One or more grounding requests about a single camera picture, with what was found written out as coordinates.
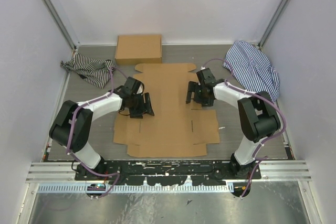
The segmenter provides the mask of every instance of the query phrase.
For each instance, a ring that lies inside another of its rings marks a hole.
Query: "metal post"
[[[272,33],[275,24],[277,23],[279,17],[281,16],[281,14],[283,13],[283,11],[285,10],[285,8],[287,7],[288,3],[290,0],[281,0],[280,4],[277,8],[277,10],[275,11],[271,21],[269,22],[266,31],[264,33],[264,35],[262,36],[260,43],[259,43],[259,47],[262,48],[266,42],[266,40],[268,39],[268,37],[270,36],[270,34]]]
[[[51,0],[42,0],[47,9],[49,10],[51,16],[53,17],[56,25],[58,26],[58,28],[60,29],[61,33],[63,34],[63,36],[65,37],[65,40],[68,42],[69,46],[72,49],[75,49],[75,43],[74,41],[71,39],[67,28],[65,27],[64,23],[62,22],[61,18],[59,17],[54,5],[52,4]]]

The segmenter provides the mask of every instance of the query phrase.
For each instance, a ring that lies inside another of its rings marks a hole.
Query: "cardboard box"
[[[219,143],[215,110],[185,104],[189,81],[197,81],[192,63],[139,64],[134,77],[149,92],[155,116],[131,119],[117,115],[114,142],[126,144],[134,157],[194,157],[207,154],[206,144]]]
[[[161,35],[120,35],[115,56],[118,65],[161,63]]]

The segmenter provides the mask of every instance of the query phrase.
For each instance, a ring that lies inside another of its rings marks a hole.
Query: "striped cloth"
[[[109,68],[114,67],[112,60],[91,59],[76,53],[74,57],[60,63],[68,72],[76,72],[82,79],[98,88],[104,88],[110,80]]]
[[[236,41],[225,60],[232,65],[233,76],[247,90],[267,91],[275,102],[279,96],[280,79],[267,56],[245,41]]]

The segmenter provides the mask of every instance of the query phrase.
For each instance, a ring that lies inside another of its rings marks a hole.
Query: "folded fabric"
[[[114,67],[112,60],[91,59],[79,53],[67,61],[60,63],[68,72],[76,72],[82,79],[98,88],[104,88],[110,80],[109,68]]]
[[[245,41],[236,41],[227,52],[225,60],[232,66],[233,76],[247,90],[267,91],[272,102],[279,97],[279,74],[267,56]],[[228,64],[223,67],[230,70]]]

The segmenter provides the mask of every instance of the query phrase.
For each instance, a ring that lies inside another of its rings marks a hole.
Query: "blue and white striped cloth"
[[[267,91],[275,102],[279,96],[279,74],[267,56],[245,41],[236,41],[227,52],[225,60],[233,68],[233,76],[247,90]]]

